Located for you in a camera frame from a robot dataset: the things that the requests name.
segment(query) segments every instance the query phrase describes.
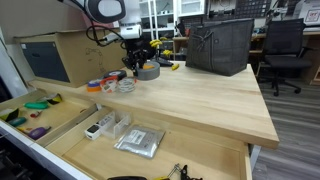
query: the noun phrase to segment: drawer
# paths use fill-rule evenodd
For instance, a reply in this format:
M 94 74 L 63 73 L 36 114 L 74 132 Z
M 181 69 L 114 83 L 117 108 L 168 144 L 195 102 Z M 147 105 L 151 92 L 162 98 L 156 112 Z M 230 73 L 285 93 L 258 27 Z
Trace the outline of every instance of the drawer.
M 60 94 L 62 102 L 56 105 L 49 105 L 49 108 L 43 110 L 40 116 L 31 118 L 30 114 L 35 110 L 27 109 L 23 105 L 26 102 L 34 102 L 47 95 L 48 93 L 44 91 L 34 91 L 0 104 L 0 111 L 8 108 L 19 108 L 20 117 L 25 117 L 27 121 L 18 127 L 37 128 L 51 126 L 50 131 L 46 135 L 38 140 L 33 140 L 15 127 L 4 121 L 0 121 L 2 131 L 4 131 L 4 134 L 7 134 L 5 137 L 44 167 L 45 164 L 41 160 L 41 156 L 38 156 L 37 153 L 30 149 L 30 146 L 34 143 L 46 146 L 97 110 L 95 103 L 91 101 L 65 97 L 63 94 Z
M 132 124 L 166 130 L 153 159 L 117 150 L 113 148 L 117 140 L 103 135 L 95 141 L 87 139 L 84 130 L 110 111 L 103 108 L 95 112 L 46 146 L 46 153 L 67 162 L 66 168 L 72 165 L 93 179 L 137 175 L 151 180 L 169 174 L 177 163 L 181 167 L 188 165 L 190 177 L 252 179 L 247 144 L 143 114 L 133 114 Z M 179 173 L 174 173 L 171 179 L 180 179 Z

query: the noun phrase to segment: white cabinet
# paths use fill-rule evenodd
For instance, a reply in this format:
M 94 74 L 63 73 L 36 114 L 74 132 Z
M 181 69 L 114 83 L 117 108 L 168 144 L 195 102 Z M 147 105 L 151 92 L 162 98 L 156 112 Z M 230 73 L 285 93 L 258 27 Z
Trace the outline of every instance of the white cabinet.
M 201 15 L 205 12 L 205 0 L 178 0 L 178 16 Z
M 144 34 L 150 34 L 151 39 L 177 34 L 174 28 L 178 19 L 176 0 L 140 0 L 139 4 Z

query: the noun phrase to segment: cardboard box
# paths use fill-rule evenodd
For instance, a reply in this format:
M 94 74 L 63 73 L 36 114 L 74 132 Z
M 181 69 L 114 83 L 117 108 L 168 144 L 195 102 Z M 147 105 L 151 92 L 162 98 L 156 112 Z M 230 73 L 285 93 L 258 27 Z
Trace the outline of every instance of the cardboard box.
M 99 47 L 85 31 L 20 37 L 17 42 L 36 79 L 71 87 L 123 68 L 122 58 L 126 56 L 120 43 Z

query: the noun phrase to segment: clear plastic bag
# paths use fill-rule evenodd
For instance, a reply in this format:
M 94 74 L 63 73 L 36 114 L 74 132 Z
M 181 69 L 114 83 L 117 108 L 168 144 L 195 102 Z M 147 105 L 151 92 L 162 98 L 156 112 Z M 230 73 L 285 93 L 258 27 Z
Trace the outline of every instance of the clear plastic bag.
M 114 145 L 115 148 L 153 158 L 165 131 L 143 126 L 132 126 Z

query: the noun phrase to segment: small electronic device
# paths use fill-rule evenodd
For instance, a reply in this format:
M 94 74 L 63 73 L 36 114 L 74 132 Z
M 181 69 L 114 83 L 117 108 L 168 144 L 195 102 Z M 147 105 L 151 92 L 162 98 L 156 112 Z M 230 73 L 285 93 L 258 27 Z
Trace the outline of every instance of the small electronic device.
M 98 124 L 92 125 L 90 128 L 84 131 L 86 137 L 90 140 L 96 140 L 100 136 L 100 126 Z

